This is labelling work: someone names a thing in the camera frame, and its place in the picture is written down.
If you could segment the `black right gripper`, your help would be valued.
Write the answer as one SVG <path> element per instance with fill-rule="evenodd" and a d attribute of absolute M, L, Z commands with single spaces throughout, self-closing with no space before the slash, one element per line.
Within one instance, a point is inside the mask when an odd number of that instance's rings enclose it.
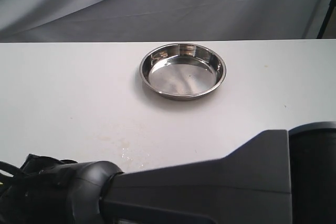
<path fill-rule="evenodd" d="M 1 223 L 68 223 L 66 198 L 74 171 L 50 172 L 75 164 L 29 154 L 21 167 L 1 161 Z"/>

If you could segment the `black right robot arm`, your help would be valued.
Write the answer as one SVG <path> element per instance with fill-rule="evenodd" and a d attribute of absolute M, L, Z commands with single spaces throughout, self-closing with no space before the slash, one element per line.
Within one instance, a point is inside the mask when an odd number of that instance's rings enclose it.
<path fill-rule="evenodd" d="M 335 123 L 266 130 L 223 158 L 124 173 L 1 162 L 1 223 L 335 223 Z"/>

